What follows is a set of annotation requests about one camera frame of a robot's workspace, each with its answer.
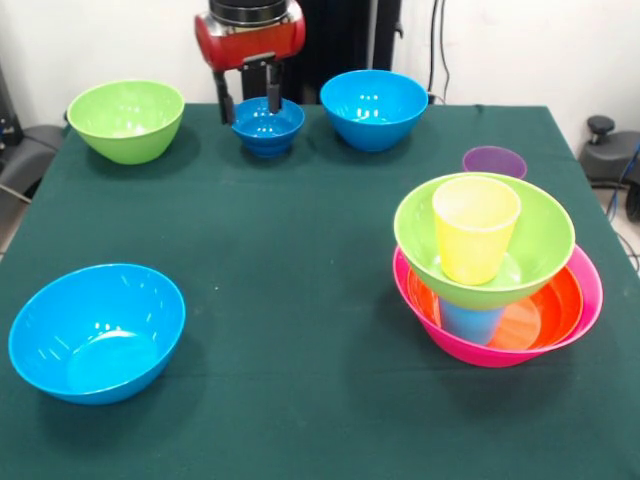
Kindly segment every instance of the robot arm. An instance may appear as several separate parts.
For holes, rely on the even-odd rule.
[[[302,9],[296,0],[209,0],[196,16],[196,38],[213,70],[222,123],[235,121],[224,73],[266,67],[269,110],[280,111],[282,61],[296,55],[305,40]]]

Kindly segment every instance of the red robot part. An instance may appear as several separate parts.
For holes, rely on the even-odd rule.
[[[304,18],[257,29],[223,27],[209,14],[196,17],[196,38],[204,60],[217,72],[242,68],[252,57],[273,53],[281,61],[302,50],[306,36]]]

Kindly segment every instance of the bowl rim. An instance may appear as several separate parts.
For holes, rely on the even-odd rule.
[[[157,86],[160,86],[160,87],[164,87],[167,90],[170,90],[170,91],[174,92],[175,94],[177,94],[178,98],[180,99],[180,109],[179,109],[178,113],[176,115],[174,115],[173,117],[171,117],[171,121],[166,122],[166,124],[162,125],[161,127],[157,127],[157,128],[154,128],[153,130],[148,130],[148,131],[146,131],[144,133],[140,133],[138,135],[133,135],[133,136],[130,136],[130,137],[113,137],[113,136],[110,136],[110,135],[98,135],[98,134],[92,133],[92,132],[90,132],[90,131],[88,131],[86,129],[78,127],[77,123],[73,120],[73,107],[85,95],[88,95],[89,93],[92,93],[92,92],[94,92],[96,90],[99,90],[99,89],[104,88],[104,87],[109,87],[109,86],[112,86],[112,85],[134,84],[134,83],[143,83],[143,84],[146,83],[146,84],[157,85]],[[169,125],[172,125],[176,120],[178,120],[184,114],[184,108],[185,108],[184,96],[182,95],[182,92],[180,92],[180,90],[178,90],[173,85],[170,85],[170,84],[165,83],[165,82],[160,82],[160,81],[157,81],[157,80],[148,80],[148,79],[142,79],[142,78],[140,78],[140,79],[130,78],[130,79],[124,79],[124,80],[112,80],[110,82],[101,83],[99,85],[95,85],[95,86],[93,86],[91,88],[88,88],[88,89],[84,90],[83,92],[81,92],[69,104],[69,107],[67,108],[67,120],[69,122],[69,125],[71,125],[74,130],[76,130],[78,133],[80,133],[82,135],[86,135],[86,136],[92,137],[92,138],[99,138],[99,139],[102,139],[102,140],[127,140],[127,139],[131,139],[131,138],[146,137],[147,135],[152,135],[152,134],[157,133],[157,132],[159,132],[161,130],[164,130]]]
[[[169,284],[169,286],[178,294],[178,298],[180,299],[180,303],[179,303],[179,307],[180,307],[180,312],[179,312],[179,314],[180,314],[180,322],[179,322],[179,325],[178,325],[178,329],[176,330],[175,338],[173,339],[173,341],[171,342],[169,347],[162,354],[162,356],[151,367],[149,367],[144,372],[142,372],[142,373],[138,374],[137,376],[132,377],[129,380],[126,380],[124,382],[118,383],[116,385],[111,385],[109,387],[102,388],[102,389],[99,389],[99,390],[90,390],[90,391],[87,391],[87,392],[71,392],[71,391],[68,391],[68,390],[58,390],[58,389],[53,389],[53,388],[45,388],[42,385],[40,385],[39,382],[33,381],[30,378],[29,375],[26,375],[24,373],[24,371],[20,368],[20,366],[16,362],[16,356],[15,356],[15,352],[14,352],[14,340],[13,340],[13,337],[14,337],[14,334],[15,334],[15,329],[16,329],[16,325],[18,323],[18,320],[24,315],[24,312],[27,310],[27,308],[33,302],[35,302],[40,295],[43,295],[46,290],[48,290],[49,288],[53,287],[54,285],[56,285],[58,283],[61,283],[64,280],[67,280],[68,278],[70,278],[72,276],[80,275],[80,274],[83,274],[83,273],[91,271],[91,270],[97,270],[97,269],[102,269],[102,268],[111,268],[111,267],[127,267],[127,268],[134,268],[136,270],[145,270],[147,272],[153,273],[154,275],[164,279]],[[49,394],[54,395],[54,396],[64,396],[64,397],[88,397],[88,396],[96,395],[96,394],[99,394],[99,393],[105,393],[105,392],[109,392],[111,390],[116,390],[118,388],[122,388],[125,385],[133,382],[134,380],[137,380],[139,378],[144,377],[149,372],[151,372],[154,368],[156,368],[158,365],[162,364],[167,359],[167,357],[170,356],[173,353],[173,351],[175,350],[176,346],[178,345],[178,342],[180,341],[180,338],[182,337],[182,333],[184,331],[184,326],[185,326],[185,323],[186,323],[186,314],[187,314],[187,309],[186,309],[186,305],[185,305],[185,302],[184,302],[184,296],[182,295],[182,292],[180,291],[180,288],[178,288],[178,286],[173,282],[173,280],[171,280],[169,277],[167,277],[162,272],[159,272],[158,270],[155,270],[155,269],[153,269],[151,267],[147,267],[145,265],[139,265],[139,264],[135,264],[135,263],[103,263],[103,264],[99,264],[99,265],[91,265],[91,266],[88,266],[88,267],[80,268],[80,269],[74,270],[72,272],[66,273],[66,274],[56,278],[52,282],[47,283],[45,286],[40,288],[22,306],[22,308],[20,308],[20,311],[18,312],[18,314],[16,315],[16,317],[13,320],[13,323],[11,324],[11,330],[9,331],[9,340],[8,340],[9,357],[11,359],[11,364],[13,365],[13,368],[16,370],[16,372],[18,372],[18,374],[23,378],[23,380],[25,380],[27,383],[29,383],[33,387],[35,387],[38,390],[41,390],[43,392],[49,393]]]
[[[248,99],[244,100],[243,102],[239,103],[238,106],[244,105],[244,104],[250,104],[250,103],[258,103],[258,102],[262,102],[262,101],[268,101],[267,97],[248,98]],[[294,110],[297,110],[302,114],[302,118],[300,119],[300,121],[291,130],[289,130],[288,132],[286,132],[286,133],[278,133],[278,134],[272,135],[270,137],[258,137],[257,135],[250,135],[250,134],[248,134],[246,132],[243,132],[242,130],[238,129],[238,127],[237,127],[238,119],[237,118],[236,118],[236,121],[233,122],[233,124],[231,124],[231,130],[233,130],[240,137],[260,138],[260,139],[265,139],[265,140],[272,140],[272,139],[276,139],[276,138],[281,138],[281,137],[284,137],[284,136],[287,136],[287,135],[291,135],[292,133],[296,133],[298,130],[300,130],[302,128],[302,125],[304,125],[304,122],[306,120],[306,115],[304,113],[304,108],[302,108],[296,102],[294,102],[292,100],[288,100],[286,98],[282,99],[282,104],[283,105],[286,104],[286,105],[292,106]]]
[[[547,345],[545,347],[532,348],[530,350],[502,350],[502,349],[488,347],[486,345],[478,345],[477,343],[472,343],[472,342],[469,342],[469,341],[467,341],[467,340],[465,340],[463,338],[457,337],[454,334],[447,332],[442,327],[438,327],[430,319],[428,319],[424,315],[422,315],[422,312],[420,312],[413,305],[413,303],[411,303],[411,301],[405,296],[405,293],[402,291],[402,288],[400,288],[401,279],[400,279],[400,277],[398,275],[398,270],[396,269],[396,261],[397,261],[397,259],[399,257],[404,257],[405,262],[407,262],[407,258],[406,258],[406,253],[404,251],[402,251],[402,249],[399,246],[396,246],[396,249],[394,250],[394,253],[393,253],[392,269],[393,269],[393,277],[394,277],[395,282],[396,282],[396,287],[398,288],[398,291],[399,291],[400,295],[405,300],[405,303],[407,304],[407,306],[413,311],[414,314],[416,314],[416,316],[418,317],[418,320],[420,321],[420,323],[423,326],[429,327],[429,328],[433,328],[434,330],[437,330],[439,334],[447,337],[449,340],[456,341],[458,343],[464,344],[465,346],[472,347],[474,349],[479,349],[484,353],[495,353],[495,354],[499,353],[499,354],[507,354],[507,355],[534,355],[534,356],[537,356],[537,355],[541,355],[543,353],[551,352],[553,350],[558,350],[559,348],[563,348],[563,347],[566,347],[568,345],[571,345],[572,343],[577,342],[580,338],[582,338],[584,335],[586,335],[587,332],[589,332],[589,330],[591,330],[591,328],[593,328],[595,323],[598,321],[598,318],[600,317],[600,313],[602,312],[602,305],[604,303],[604,291],[603,291],[603,288],[602,288],[602,279],[600,278],[600,274],[598,273],[598,269],[593,264],[593,261],[591,260],[591,258],[589,258],[589,255],[587,255],[587,252],[585,252],[577,244],[575,245],[574,249],[571,252],[571,256],[573,256],[573,255],[576,256],[578,262],[582,262],[584,264],[584,266],[589,270],[591,275],[593,275],[593,278],[597,279],[598,295],[595,298],[597,306],[596,306],[595,311],[593,313],[593,318],[591,318],[589,320],[589,322],[585,325],[583,330],[581,330],[576,335],[573,335],[573,333],[575,332],[575,329],[580,324],[580,320],[582,320],[582,316],[585,315],[585,309],[584,309],[585,296],[584,296],[584,293],[582,292],[582,287],[580,287],[580,293],[582,295],[582,312],[580,313],[580,319],[578,320],[578,323],[576,324],[576,326],[574,326],[573,330],[569,333],[569,335],[567,335],[564,338],[564,340],[561,340],[560,342],[554,343],[552,345]],[[575,276],[575,273],[573,272],[573,270],[571,270],[571,268],[569,268],[569,271],[571,272],[571,274],[573,274]]]
[[[402,210],[403,205],[409,201],[409,199],[415,195],[419,190],[425,188],[427,185],[429,185],[430,183],[436,182],[436,181],[443,181],[446,182],[448,180],[452,180],[455,178],[460,178],[460,177],[464,177],[464,176],[473,176],[473,175],[480,175],[480,176],[486,176],[489,178],[494,178],[496,180],[503,180],[505,181],[507,184],[509,182],[515,182],[515,183],[520,183],[522,185],[524,185],[526,188],[531,188],[535,191],[537,191],[538,193],[542,194],[543,196],[549,198],[551,200],[551,202],[553,204],[556,205],[556,207],[560,210],[560,212],[562,213],[562,216],[565,218],[567,225],[569,225],[569,231],[571,233],[571,247],[568,249],[568,252],[565,253],[563,259],[561,262],[559,262],[559,264],[556,266],[556,268],[554,268],[549,274],[540,277],[536,280],[527,282],[527,283],[520,283],[518,285],[514,285],[512,287],[487,287],[484,285],[462,285],[460,283],[454,282],[453,280],[447,278],[446,276],[443,276],[442,278],[437,278],[434,277],[430,271],[425,270],[424,268],[420,267],[420,262],[416,261],[415,257],[406,252],[405,250],[402,250],[402,253],[404,254],[405,258],[413,265],[416,265],[417,268],[420,269],[421,272],[424,272],[426,274],[429,275],[429,277],[434,278],[436,281],[443,283],[449,287],[455,288],[457,290],[465,290],[468,293],[472,293],[472,294],[482,294],[482,293],[489,293],[489,294],[503,294],[503,293],[509,293],[509,292],[517,292],[520,290],[526,290],[528,288],[531,287],[535,287],[536,285],[540,284],[540,283],[544,283],[546,280],[552,278],[556,273],[558,273],[563,266],[565,266],[567,264],[567,262],[569,261],[569,259],[571,258],[571,255],[573,254],[573,250],[575,249],[576,246],[576,231],[575,231],[575,227],[573,225],[573,221],[571,220],[571,216],[569,215],[569,213],[567,212],[567,210],[562,206],[562,204],[560,202],[558,202],[558,200],[556,200],[555,198],[553,198],[553,196],[551,194],[549,194],[548,192],[544,191],[543,189],[541,189],[540,187],[534,185],[533,183],[527,182],[525,180],[522,180],[520,178],[515,178],[515,177],[511,177],[509,175],[501,175],[499,173],[489,173],[489,172],[461,172],[461,173],[452,173],[449,175],[442,175],[436,178],[432,178],[431,180],[428,180],[427,182],[424,182],[420,185],[418,185],[417,187],[415,187],[413,190],[411,190],[400,202],[400,204],[398,205],[398,208],[396,209],[396,213],[394,215],[393,218],[393,232],[394,232],[394,236],[396,238],[396,242],[398,243],[398,245],[400,245],[400,235],[398,234],[399,231],[399,224],[400,224],[400,211]]]
[[[332,109],[330,109],[329,107],[327,107],[327,103],[325,102],[325,95],[326,95],[326,89],[334,82],[339,81],[341,78],[347,77],[349,75],[362,75],[362,74],[367,74],[367,73],[371,73],[371,72],[376,72],[376,73],[382,73],[383,75],[390,75],[390,76],[394,76],[394,77],[400,77],[400,78],[404,78],[409,80],[411,83],[413,83],[414,85],[416,85],[417,87],[419,87],[420,91],[422,93],[424,93],[424,105],[422,105],[419,109],[419,111],[413,115],[408,116],[407,118],[404,118],[402,120],[395,120],[393,122],[386,122],[386,123],[361,123],[361,122],[356,122],[355,120],[349,119],[349,118],[345,118],[341,115],[338,115],[337,113],[335,113]],[[412,120],[415,120],[416,118],[420,117],[425,110],[427,109],[427,107],[429,106],[429,93],[427,92],[427,90],[420,85],[417,81],[415,81],[413,78],[409,77],[408,75],[403,75],[401,73],[398,72],[392,72],[390,70],[380,70],[380,69],[359,69],[359,70],[351,70],[348,72],[344,72],[341,73],[339,75],[336,75],[335,77],[330,78],[329,80],[327,80],[325,82],[325,84],[322,86],[322,88],[320,89],[320,103],[322,103],[322,106],[331,114],[331,115],[335,115],[338,118],[340,118],[341,120],[344,120],[345,122],[351,122],[351,123],[357,123],[358,125],[366,125],[368,127],[386,127],[389,125],[399,125],[399,124],[403,124],[406,122],[410,122]]]

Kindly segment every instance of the yellow cup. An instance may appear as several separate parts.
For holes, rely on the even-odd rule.
[[[433,195],[436,240],[444,273],[481,285],[500,270],[522,206],[508,185],[468,175],[443,183]]]

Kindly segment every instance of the light blue bowl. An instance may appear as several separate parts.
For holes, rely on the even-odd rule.
[[[282,109],[269,112],[266,97],[251,98],[236,106],[233,131],[251,153],[273,158],[286,153],[304,123],[304,111],[299,105],[282,99]]]
[[[98,265],[40,290],[18,313],[9,356],[28,383],[72,403],[103,405],[147,387],[185,323],[178,287],[131,264]]]
[[[429,104],[417,82],[386,70],[356,70],[320,91],[333,127],[353,148],[381,152],[409,135]]]

